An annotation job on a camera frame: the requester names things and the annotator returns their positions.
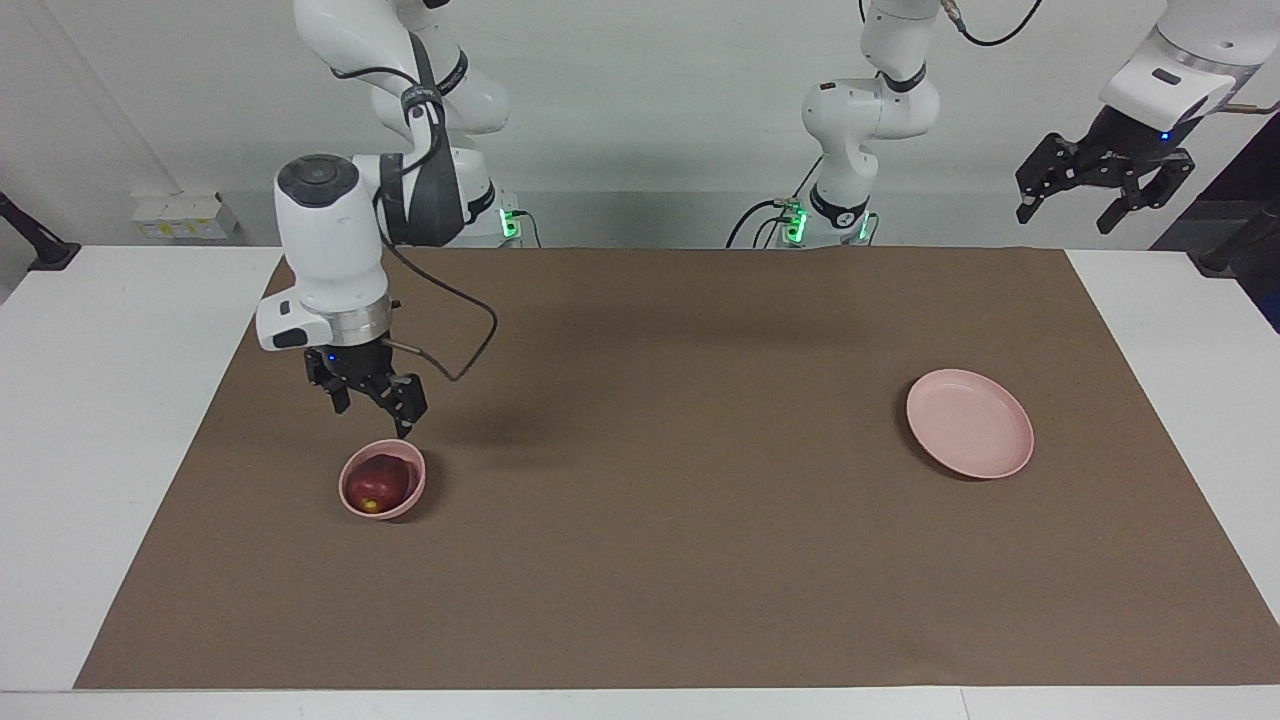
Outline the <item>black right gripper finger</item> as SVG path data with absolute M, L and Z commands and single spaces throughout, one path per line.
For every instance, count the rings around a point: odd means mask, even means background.
M 375 404 L 393 420 L 397 439 L 406 439 L 428 411 L 425 391 L 417 374 L 376 375 Z
M 311 386 L 323 389 L 329 397 L 335 414 L 340 415 L 349 409 L 349 391 L 338 375 L 333 375 L 324 365 L 307 365 L 306 375 Z

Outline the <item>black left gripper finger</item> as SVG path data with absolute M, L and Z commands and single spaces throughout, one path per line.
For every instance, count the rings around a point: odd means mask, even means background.
M 1140 184 L 1139 164 L 1132 159 L 1117 159 L 1106 167 L 1114 179 L 1120 179 L 1120 196 L 1097 219 L 1101 234 L 1110 234 L 1129 214 L 1143 209 L 1164 208 L 1196 169 L 1196 161 L 1187 150 L 1175 150 L 1153 165 L 1155 176 Z
M 1016 169 L 1021 204 L 1016 209 L 1019 223 L 1029 223 L 1041 205 L 1052 195 L 1079 187 L 1075 155 L 1078 146 L 1061 135 L 1046 135 Z

